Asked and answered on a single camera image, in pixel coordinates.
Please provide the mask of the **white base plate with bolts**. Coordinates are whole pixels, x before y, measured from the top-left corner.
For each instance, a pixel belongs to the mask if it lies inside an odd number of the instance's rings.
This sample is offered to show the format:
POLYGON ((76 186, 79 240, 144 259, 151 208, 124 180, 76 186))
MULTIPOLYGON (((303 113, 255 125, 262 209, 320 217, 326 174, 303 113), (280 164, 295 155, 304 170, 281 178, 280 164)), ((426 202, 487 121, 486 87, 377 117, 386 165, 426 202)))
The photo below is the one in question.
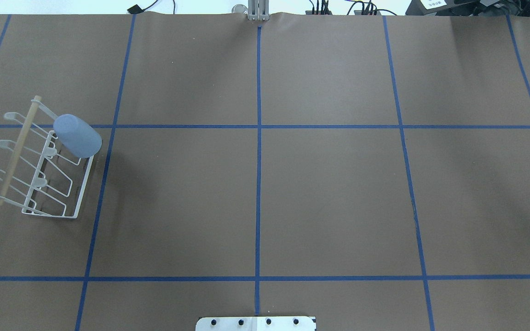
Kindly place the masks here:
POLYGON ((315 317, 247 316, 198 319, 196 331, 317 331, 315 317))

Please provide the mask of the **black equipment top right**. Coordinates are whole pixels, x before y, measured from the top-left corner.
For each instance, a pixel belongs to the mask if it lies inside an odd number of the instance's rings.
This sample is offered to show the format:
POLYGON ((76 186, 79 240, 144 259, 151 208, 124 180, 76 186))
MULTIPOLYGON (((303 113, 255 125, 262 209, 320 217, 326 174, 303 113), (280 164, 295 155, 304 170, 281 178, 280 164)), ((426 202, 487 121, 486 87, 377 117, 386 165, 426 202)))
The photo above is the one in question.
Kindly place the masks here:
POLYGON ((530 0, 411 0, 406 16, 530 17, 530 0))

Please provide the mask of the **light blue plastic cup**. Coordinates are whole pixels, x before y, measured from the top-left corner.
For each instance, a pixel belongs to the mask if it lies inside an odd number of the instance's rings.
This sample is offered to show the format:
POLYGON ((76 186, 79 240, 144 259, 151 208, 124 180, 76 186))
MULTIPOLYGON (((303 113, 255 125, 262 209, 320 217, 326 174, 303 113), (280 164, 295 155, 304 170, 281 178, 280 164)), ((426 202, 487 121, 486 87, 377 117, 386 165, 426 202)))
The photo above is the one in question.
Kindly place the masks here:
POLYGON ((53 130, 68 151, 79 159, 92 157, 102 147, 102 138, 96 130, 73 114, 57 117, 53 130))

